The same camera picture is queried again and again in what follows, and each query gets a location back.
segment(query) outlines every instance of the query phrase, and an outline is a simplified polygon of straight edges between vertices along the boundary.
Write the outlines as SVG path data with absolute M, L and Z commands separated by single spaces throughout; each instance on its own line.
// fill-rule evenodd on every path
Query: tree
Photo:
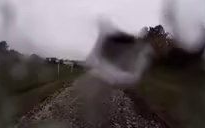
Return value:
M 8 48 L 9 48 L 9 45 L 7 44 L 6 41 L 1 41 L 0 42 L 0 49 L 1 50 L 7 51 Z

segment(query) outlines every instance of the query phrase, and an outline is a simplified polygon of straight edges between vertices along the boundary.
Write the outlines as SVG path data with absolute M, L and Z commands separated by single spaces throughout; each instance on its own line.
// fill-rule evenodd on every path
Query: gray sky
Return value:
M 203 3 L 194 1 L 188 0 L 195 6 Z M 199 15 L 205 14 L 203 5 L 196 8 Z M 160 23 L 162 6 L 161 0 L 0 0 L 2 7 L 7 11 L 4 14 L 0 9 L 0 39 L 8 40 L 12 48 L 28 54 L 84 59 L 97 38 L 95 21 L 100 14 L 135 34 L 143 26 Z M 3 14 L 10 18 L 3 19 Z

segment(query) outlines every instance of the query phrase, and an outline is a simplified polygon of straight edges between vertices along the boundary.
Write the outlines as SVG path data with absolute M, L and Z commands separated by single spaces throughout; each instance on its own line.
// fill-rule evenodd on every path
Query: utility pole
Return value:
M 58 62 L 58 77 L 59 77 L 59 72 L 60 72 L 60 62 Z

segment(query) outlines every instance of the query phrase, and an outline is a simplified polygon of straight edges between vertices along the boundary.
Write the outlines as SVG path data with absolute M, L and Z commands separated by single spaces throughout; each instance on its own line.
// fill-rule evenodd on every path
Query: sky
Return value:
M 184 11 L 193 3 L 201 8 L 192 12 L 205 16 L 203 1 L 187 2 L 180 6 Z M 25 54 L 85 59 L 96 42 L 100 15 L 137 34 L 161 23 L 161 13 L 162 0 L 0 0 L 0 40 Z

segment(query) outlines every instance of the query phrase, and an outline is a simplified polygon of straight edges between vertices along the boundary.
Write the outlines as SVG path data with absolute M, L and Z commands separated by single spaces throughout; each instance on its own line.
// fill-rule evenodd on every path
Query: gravel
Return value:
M 83 97 L 75 86 L 62 88 L 22 116 L 16 127 L 166 128 L 162 121 L 136 112 L 135 103 L 121 90 L 110 90 L 90 103 Z

